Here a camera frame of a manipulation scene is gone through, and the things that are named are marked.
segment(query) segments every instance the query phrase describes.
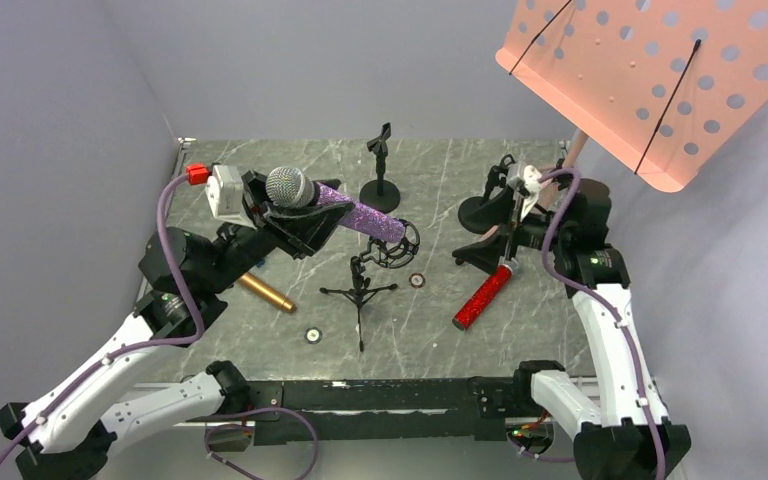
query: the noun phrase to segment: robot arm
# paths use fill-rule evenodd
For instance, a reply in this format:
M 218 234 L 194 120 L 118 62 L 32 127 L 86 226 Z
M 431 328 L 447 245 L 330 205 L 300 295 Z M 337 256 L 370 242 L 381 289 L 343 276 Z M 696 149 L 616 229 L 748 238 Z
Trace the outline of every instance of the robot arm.
M 540 221 L 532 221 L 532 229 L 518 241 L 541 245 L 544 261 L 547 248 L 554 253 L 557 275 L 553 276 L 567 285 L 567 295 L 587 334 L 600 406 L 579 391 L 557 362 L 523 362 L 515 380 L 573 439 L 582 478 L 652 478 L 661 453 L 665 455 L 657 463 L 669 474 L 689 450 L 690 435 L 685 426 L 671 424 L 643 358 L 625 262 L 605 242 L 608 190 L 592 180 L 580 184 L 576 180 L 575 184 L 580 188 L 559 209 L 558 215 L 563 217 L 549 215 L 547 223 L 558 225 L 557 230 L 535 230 Z
M 267 201 L 264 182 L 256 172 L 240 175 L 234 167 L 214 166 L 207 178 L 208 202 L 214 217 L 226 222 L 217 237 L 211 241 L 177 228 L 165 232 L 171 262 L 184 277 L 205 329 L 227 307 L 218 293 L 276 248 L 293 258 L 313 255 L 353 207 L 335 203 L 285 211 Z M 211 364 L 180 387 L 115 403 L 175 348 L 188 347 L 187 339 L 195 333 L 193 316 L 179 296 L 157 233 L 139 267 L 153 290 L 137 302 L 110 340 L 39 399 L 0 410 L 7 438 L 19 441 L 22 432 L 26 434 L 19 441 L 24 451 L 16 459 L 24 479 L 89 479 L 110 456 L 176 423 L 247 410 L 248 386 L 229 362 Z
M 617 306 L 623 316 L 635 345 L 637 332 L 631 317 L 631 291 L 619 284 L 602 284 L 595 291 Z M 661 398 L 657 395 L 643 353 L 638 346 L 637 354 L 643 365 L 647 395 L 638 398 L 637 380 L 622 330 L 614 325 L 605 307 L 583 292 L 573 295 L 573 305 L 584 325 L 588 344 L 593 355 L 596 377 L 599 379 L 599 400 L 597 407 L 570 381 L 561 370 L 543 370 L 531 376 L 533 400 L 552 413 L 563 430 L 575 438 L 585 423 L 603 427 L 618 427 L 629 421 L 645 425 L 641 405 L 646 402 L 652 409 L 656 424 L 669 419 Z

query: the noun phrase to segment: microphone clip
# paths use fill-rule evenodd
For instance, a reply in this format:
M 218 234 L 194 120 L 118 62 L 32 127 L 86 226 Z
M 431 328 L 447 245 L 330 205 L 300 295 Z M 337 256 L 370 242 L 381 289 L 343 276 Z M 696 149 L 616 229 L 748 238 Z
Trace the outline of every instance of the microphone clip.
M 362 262 L 371 261 L 379 267 L 393 270 L 413 261 L 419 252 L 419 230 L 407 220 L 398 220 L 405 226 L 405 236 L 396 244 L 369 237 L 366 250 L 360 254 Z

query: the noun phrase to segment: handheld microphone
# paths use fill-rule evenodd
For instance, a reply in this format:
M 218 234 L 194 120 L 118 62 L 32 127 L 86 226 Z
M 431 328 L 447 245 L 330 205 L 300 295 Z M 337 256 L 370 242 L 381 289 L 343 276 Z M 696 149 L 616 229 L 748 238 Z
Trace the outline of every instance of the handheld microphone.
M 266 196 L 272 203 L 284 208 L 351 202 L 354 208 L 340 219 L 340 225 L 388 243 L 399 243 L 405 238 L 406 226 L 400 220 L 312 181 L 298 168 L 278 167 L 269 172 Z

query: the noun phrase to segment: small round disc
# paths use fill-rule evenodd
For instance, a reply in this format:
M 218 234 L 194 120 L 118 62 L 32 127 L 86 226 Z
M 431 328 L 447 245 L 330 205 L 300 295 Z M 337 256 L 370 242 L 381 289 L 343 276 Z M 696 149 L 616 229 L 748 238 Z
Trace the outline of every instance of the small round disc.
M 421 273 L 412 273 L 408 281 L 413 288 L 422 288 L 425 285 L 425 276 Z
M 314 345 L 322 340 L 322 330 L 316 327 L 310 327 L 305 331 L 305 340 L 307 343 Z

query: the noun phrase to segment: white bracket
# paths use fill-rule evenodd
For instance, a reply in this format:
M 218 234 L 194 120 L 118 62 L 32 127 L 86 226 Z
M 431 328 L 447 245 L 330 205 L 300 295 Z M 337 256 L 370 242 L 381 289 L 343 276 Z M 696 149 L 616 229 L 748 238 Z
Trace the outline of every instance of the white bracket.
M 572 383 L 566 372 L 544 370 L 532 375 L 531 397 L 570 438 L 575 438 L 584 422 L 601 424 L 599 407 Z
M 180 384 L 111 406 L 101 417 L 104 428 L 116 433 L 107 456 L 112 458 L 179 423 L 216 413 L 224 400 L 221 390 L 212 375 L 202 372 Z
M 528 215 L 531 209 L 537 205 L 537 200 L 540 199 L 540 190 L 544 187 L 539 181 L 542 176 L 543 174 L 537 167 L 528 165 L 522 160 L 511 165 L 508 170 L 507 184 L 514 189 L 514 198 L 521 195 L 521 187 L 524 187 L 529 193 L 527 197 L 521 197 L 523 203 L 522 209 L 520 209 L 520 221 Z
M 243 194 L 245 186 L 243 177 L 237 167 L 227 165 L 215 165 L 213 172 L 204 186 L 207 201 L 210 204 L 210 212 L 213 218 L 254 227 L 254 224 L 243 210 Z

